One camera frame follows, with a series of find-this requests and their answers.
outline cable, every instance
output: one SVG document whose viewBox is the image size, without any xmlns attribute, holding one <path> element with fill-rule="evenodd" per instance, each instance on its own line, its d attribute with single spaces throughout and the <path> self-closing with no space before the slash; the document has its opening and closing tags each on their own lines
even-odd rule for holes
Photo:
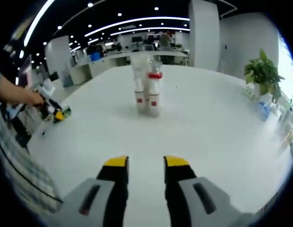
<svg viewBox="0 0 293 227">
<path fill-rule="evenodd" d="M 9 162 L 9 164 L 14 168 L 14 170 L 20 175 L 22 176 L 30 185 L 32 185 L 34 188 L 36 188 L 38 191 L 42 192 L 43 194 L 47 195 L 48 197 L 52 198 L 53 200 L 57 201 L 57 202 L 60 202 L 60 203 L 63 203 L 62 200 L 58 199 L 58 198 L 55 198 L 49 194 L 47 194 L 46 192 L 42 191 L 40 188 L 38 188 L 36 185 L 34 185 L 28 178 L 26 178 L 22 173 L 20 173 L 16 167 L 12 164 L 12 162 L 9 160 L 8 156 L 6 155 L 3 147 L 1 146 L 0 144 L 0 150 L 2 151 L 4 157 L 7 159 L 7 161 Z"/>
</svg>

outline person's arm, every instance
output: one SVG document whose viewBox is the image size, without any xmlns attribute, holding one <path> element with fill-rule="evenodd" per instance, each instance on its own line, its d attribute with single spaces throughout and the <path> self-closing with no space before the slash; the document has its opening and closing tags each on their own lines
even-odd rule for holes
<svg viewBox="0 0 293 227">
<path fill-rule="evenodd" d="M 0 77 L 0 98 L 8 103 L 24 103 L 28 105 L 42 104 L 40 94 L 16 86 L 5 77 Z"/>
</svg>

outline yellow object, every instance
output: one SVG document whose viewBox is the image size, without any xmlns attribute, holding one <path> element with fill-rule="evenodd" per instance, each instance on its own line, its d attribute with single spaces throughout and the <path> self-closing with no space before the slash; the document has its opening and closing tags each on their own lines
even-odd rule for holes
<svg viewBox="0 0 293 227">
<path fill-rule="evenodd" d="M 108 161 L 106 161 L 104 163 L 104 166 L 120 166 L 120 167 L 125 167 L 126 159 L 127 159 L 127 156 L 126 155 L 122 155 L 122 156 L 119 156 L 119 157 L 114 157 L 114 158 L 111 158 Z"/>
<path fill-rule="evenodd" d="M 63 116 L 63 113 L 61 111 L 58 111 L 56 113 L 55 117 L 61 121 L 63 121 L 65 119 L 65 117 Z"/>
<path fill-rule="evenodd" d="M 167 166 L 189 166 L 189 163 L 181 158 L 181 157 L 176 157 L 176 156 L 171 156 L 171 155 L 166 155 L 166 163 Z"/>
</svg>

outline potted plant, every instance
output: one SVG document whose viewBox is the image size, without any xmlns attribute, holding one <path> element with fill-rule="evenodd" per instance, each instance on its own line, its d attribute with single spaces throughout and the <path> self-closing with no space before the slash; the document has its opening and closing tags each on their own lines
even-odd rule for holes
<svg viewBox="0 0 293 227">
<path fill-rule="evenodd" d="M 246 84 L 255 85 L 254 92 L 257 100 L 269 93 L 272 95 L 272 102 L 277 103 L 281 97 L 279 82 L 284 79 L 278 75 L 277 67 L 267 58 L 262 49 L 258 58 L 249 61 L 250 63 L 245 66 Z"/>
</svg>

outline person's hand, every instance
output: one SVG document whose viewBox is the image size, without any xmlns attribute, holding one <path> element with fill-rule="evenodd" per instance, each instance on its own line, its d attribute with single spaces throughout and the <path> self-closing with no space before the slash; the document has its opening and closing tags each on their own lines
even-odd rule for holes
<svg viewBox="0 0 293 227">
<path fill-rule="evenodd" d="M 42 105 L 44 100 L 39 93 L 27 90 L 27 104 L 28 105 Z"/>
</svg>

